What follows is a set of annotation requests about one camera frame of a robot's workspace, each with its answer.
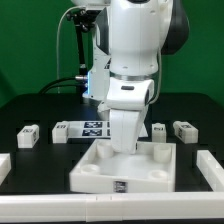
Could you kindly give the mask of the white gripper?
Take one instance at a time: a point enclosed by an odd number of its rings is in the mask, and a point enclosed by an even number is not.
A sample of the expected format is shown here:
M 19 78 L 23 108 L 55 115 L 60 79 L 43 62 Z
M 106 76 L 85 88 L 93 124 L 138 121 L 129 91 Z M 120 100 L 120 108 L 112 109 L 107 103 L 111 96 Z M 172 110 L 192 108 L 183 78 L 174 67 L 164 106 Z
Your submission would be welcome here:
M 111 145 L 115 152 L 134 154 L 148 104 L 154 95 L 154 81 L 124 81 L 110 78 L 106 104 L 110 109 Z

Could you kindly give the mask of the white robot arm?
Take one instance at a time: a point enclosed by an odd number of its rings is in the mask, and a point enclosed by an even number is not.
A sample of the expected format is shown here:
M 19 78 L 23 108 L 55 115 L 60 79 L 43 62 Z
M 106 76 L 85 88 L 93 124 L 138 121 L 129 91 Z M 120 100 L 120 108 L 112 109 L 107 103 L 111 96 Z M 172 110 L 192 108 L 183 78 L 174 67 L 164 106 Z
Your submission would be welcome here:
M 182 0 L 71 0 L 93 32 L 93 67 L 83 97 L 109 112 L 114 151 L 133 154 L 148 106 L 157 100 L 161 56 L 186 42 Z

